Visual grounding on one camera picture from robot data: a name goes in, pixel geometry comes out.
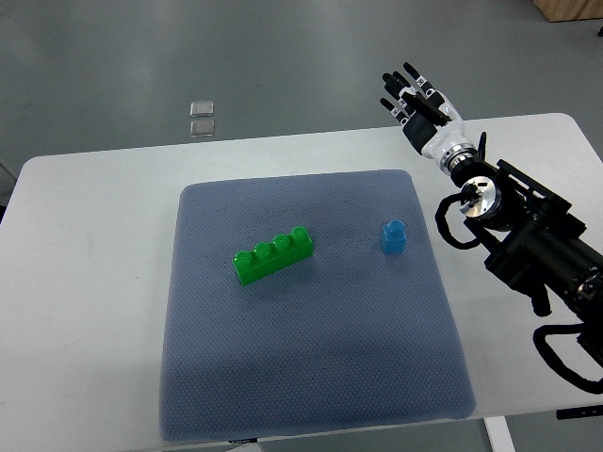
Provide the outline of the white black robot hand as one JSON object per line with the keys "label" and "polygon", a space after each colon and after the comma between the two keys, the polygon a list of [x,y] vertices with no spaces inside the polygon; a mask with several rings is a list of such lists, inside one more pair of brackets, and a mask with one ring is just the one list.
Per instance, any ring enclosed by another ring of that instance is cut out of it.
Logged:
{"label": "white black robot hand", "polygon": [[477,147],[465,136],[463,119],[450,100],[410,63],[403,70],[383,74],[388,96],[380,103],[412,148],[450,174],[459,161],[475,156]]}

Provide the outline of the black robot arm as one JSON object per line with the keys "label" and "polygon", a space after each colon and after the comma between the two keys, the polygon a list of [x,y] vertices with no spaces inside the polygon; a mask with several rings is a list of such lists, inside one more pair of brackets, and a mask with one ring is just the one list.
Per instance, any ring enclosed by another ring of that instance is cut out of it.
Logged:
{"label": "black robot arm", "polygon": [[484,137],[477,147],[454,144],[438,157],[459,190],[440,201],[437,230],[458,250],[484,246],[486,269],[530,298],[536,315],[550,315],[549,293],[564,302],[579,322],[541,326],[533,343],[562,379],[599,395],[601,381],[566,366],[547,339],[574,335],[596,363],[602,362],[602,255],[581,240],[586,226],[570,214],[570,202],[504,160],[487,163],[485,144]]}

